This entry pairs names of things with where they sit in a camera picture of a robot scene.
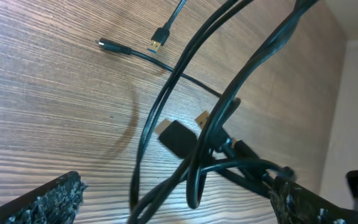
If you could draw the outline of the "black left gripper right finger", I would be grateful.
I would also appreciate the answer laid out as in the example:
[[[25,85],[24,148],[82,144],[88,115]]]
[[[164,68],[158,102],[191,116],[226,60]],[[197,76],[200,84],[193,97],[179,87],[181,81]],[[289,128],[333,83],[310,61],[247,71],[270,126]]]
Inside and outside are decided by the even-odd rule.
[[[358,211],[338,207],[299,184],[276,177],[270,202],[279,224],[358,224]]]

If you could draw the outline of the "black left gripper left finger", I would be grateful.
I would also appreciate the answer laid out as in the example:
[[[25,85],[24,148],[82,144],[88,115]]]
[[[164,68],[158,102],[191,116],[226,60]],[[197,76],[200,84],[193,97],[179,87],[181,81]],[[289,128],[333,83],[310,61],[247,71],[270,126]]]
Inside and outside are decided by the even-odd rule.
[[[70,171],[0,206],[0,223],[72,224],[88,188]]]

